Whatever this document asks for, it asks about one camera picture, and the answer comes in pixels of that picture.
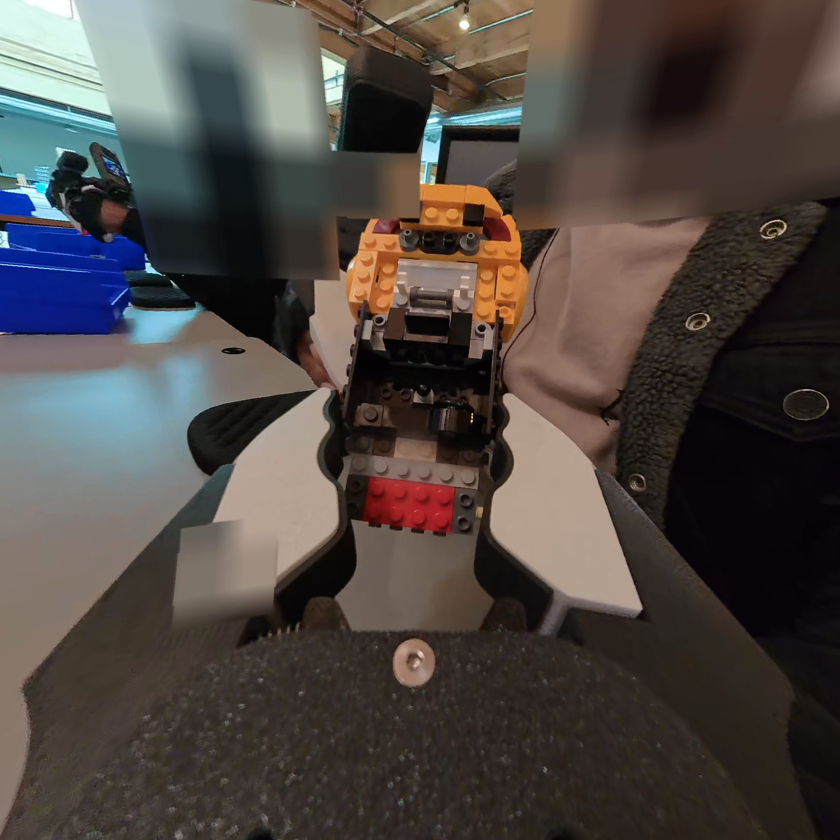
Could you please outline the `black framed monitor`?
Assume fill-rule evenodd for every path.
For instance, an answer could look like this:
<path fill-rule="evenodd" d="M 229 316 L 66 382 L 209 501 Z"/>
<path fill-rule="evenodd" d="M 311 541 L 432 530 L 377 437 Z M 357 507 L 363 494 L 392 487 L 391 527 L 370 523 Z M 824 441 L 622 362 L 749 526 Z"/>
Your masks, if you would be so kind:
<path fill-rule="evenodd" d="M 518 158 L 519 126 L 443 127 L 435 182 L 483 186 Z"/>

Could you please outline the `person's right hand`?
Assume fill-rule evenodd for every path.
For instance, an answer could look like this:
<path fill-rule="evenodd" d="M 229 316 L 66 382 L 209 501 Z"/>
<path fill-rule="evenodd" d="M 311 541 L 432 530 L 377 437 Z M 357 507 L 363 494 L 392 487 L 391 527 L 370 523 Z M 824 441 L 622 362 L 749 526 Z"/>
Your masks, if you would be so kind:
<path fill-rule="evenodd" d="M 318 388 L 328 388 L 340 392 L 341 388 L 331 376 L 319 348 L 309 329 L 302 332 L 296 343 L 296 354 L 300 367 L 307 373 L 312 383 Z"/>

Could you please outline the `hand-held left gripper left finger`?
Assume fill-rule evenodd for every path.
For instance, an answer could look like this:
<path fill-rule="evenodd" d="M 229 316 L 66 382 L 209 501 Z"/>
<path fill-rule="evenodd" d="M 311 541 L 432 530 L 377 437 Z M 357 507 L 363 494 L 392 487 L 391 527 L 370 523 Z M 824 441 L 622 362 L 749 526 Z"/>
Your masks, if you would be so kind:
<path fill-rule="evenodd" d="M 236 458 L 214 524 L 223 558 L 280 607 L 333 598 L 356 571 L 343 471 L 340 395 L 320 388 Z"/>

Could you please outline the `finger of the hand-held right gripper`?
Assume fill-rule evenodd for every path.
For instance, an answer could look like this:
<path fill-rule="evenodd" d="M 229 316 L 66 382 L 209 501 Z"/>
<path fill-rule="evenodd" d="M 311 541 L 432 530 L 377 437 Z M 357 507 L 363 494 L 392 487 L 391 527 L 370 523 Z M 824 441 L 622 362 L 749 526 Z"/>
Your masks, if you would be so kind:
<path fill-rule="evenodd" d="M 355 326 L 345 290 L 315 290 L 309 330 L 326 371 L 339 389 L 349 379 L 347 366 L 351 362 Z"/>

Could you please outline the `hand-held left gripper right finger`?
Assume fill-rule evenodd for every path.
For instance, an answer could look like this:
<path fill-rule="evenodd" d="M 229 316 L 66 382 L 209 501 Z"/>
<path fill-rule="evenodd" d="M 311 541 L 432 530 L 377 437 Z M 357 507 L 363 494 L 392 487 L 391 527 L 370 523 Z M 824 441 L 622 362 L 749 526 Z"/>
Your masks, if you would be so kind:
<path fill-rule="evenodd" d="M 592 462 L 514 395 L 482 504 L 475 572 L 498 601 L 523 607 L 529 631 L 556 635 L 572 610 L 634 619 L 643 605 Z"/>

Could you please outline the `black chair headrest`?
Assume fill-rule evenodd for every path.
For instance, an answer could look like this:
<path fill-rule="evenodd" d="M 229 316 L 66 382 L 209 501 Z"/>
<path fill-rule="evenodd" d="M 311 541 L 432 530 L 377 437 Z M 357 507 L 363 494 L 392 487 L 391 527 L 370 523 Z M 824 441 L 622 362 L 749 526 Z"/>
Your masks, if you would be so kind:
<path fill-rule="evenodd" d="M 365 45 L 347 59 L 338 151 L 414 154 L 434 92 L 428 68 Z"/>

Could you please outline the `black drawstring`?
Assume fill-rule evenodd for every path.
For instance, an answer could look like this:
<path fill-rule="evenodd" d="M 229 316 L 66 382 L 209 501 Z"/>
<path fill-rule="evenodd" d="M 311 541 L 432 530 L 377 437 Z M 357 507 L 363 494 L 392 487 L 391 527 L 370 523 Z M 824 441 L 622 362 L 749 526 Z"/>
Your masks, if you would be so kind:
<path fill-rule="evenodd" d="M 556 228 L 556 229 L 554 229 L 554 231 L 552 231 L 551 236 L 548 238 L 546 245 L 543 247 L 543 249 L 542 249 L 542 251 L 539 255 L 539 263 L 538 263 L 537 273 L 536 273 L 536 276 L 534 277 L 534 284 L 533 284 L 533 289 L 532 289 L 533 294 L 532 294 L 531 314 L 530 314 L 530 317 L 527 319 L 527 321 L 525 321 L 524 325 L 521 326 L 521 329 L 519 330 L 518 335 L 516 336 L 517 340 L 520 339 L 520 337 L 525 333 L 525 331 L 528 329 L 530 324 L 534 321 L 534 319 L 537 316 L 538 299 L 539 299 L 539 285 L 540 285 L 541 276 L 542 276 L 542 273 L 543 273 L 543 266 L 544 266 L 545 258 L 548 255 L 548 253 L 551 249 L 551 246 L 553 245 L 553 241 L 556 239 L 559 232 L 560 232 L 560 230 L 558 228 Z M 621 389 L 621 388 L 616 389 L 616 398 L 614 400 L 612 400 L 612 402 L 610 402 L 608 405 L 599 407 L 598 410 L 599 410 L 599 413 L 600 413 L 600 417 L 602 418 L 602 420 L 605 424 L 609 424 L 611 419 L 617 420 L 617 415 L 615 415 L 614 410 L 619 406 L 620 402 L 623 399 L 623 395 L 624 395 L 624 389 Z"/>

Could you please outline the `orange and black lego car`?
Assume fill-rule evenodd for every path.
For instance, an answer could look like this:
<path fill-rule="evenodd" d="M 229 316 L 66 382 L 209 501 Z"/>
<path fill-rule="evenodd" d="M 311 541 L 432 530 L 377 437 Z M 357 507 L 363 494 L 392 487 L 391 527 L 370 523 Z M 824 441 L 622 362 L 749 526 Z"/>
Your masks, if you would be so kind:
<path fill-rule="evenodd" d="M 471 535 L 501 421 L 501 355 L 529 272 L 483 187 L 423 185 L 416 217 L 372 219 L 348 264 L 343 396 L 352 519 Z"/>

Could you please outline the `person's dark denim jacket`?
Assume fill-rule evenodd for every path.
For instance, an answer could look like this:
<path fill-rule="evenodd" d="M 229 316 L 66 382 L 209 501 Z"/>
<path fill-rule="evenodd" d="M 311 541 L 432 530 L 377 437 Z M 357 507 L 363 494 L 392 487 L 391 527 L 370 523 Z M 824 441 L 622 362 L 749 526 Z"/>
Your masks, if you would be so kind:
<path fill-rule="evenodd" d="M 839 835 L 839 210 L 718 352 L 665 532 L 792 683 L 791 757 Z"/>

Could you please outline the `person's dark sherpa jacket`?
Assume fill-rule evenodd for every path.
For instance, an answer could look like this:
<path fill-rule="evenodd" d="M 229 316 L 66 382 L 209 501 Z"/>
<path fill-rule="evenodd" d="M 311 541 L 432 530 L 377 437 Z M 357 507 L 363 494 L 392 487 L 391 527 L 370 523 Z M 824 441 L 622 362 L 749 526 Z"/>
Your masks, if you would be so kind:
<path fill-rule="evenodd" d="M 629 370 L 616 477 L 667 530 L 690 471 L 745 476 L 754 516 L 838 494 L 838 406 L 789 416 L 810 382 L 838 399 L 838 199 L 715 217 L 660 299 Z"/>

